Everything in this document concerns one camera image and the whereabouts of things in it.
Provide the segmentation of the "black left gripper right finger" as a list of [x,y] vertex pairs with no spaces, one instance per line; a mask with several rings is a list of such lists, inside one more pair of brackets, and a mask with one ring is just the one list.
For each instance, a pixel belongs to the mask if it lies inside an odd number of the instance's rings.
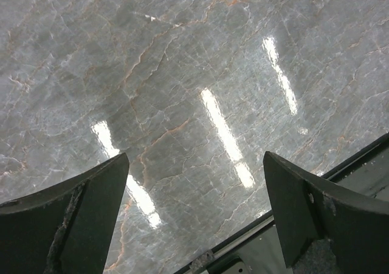
[[287,268],[388,273],[388,202],[344,188],[267,151],[267,192]]

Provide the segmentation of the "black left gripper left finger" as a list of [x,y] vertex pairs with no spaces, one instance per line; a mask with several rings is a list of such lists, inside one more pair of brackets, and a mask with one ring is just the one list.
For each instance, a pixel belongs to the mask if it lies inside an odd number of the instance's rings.
[[128,172],[119,154],[1,204],[1,273],[103,273]]

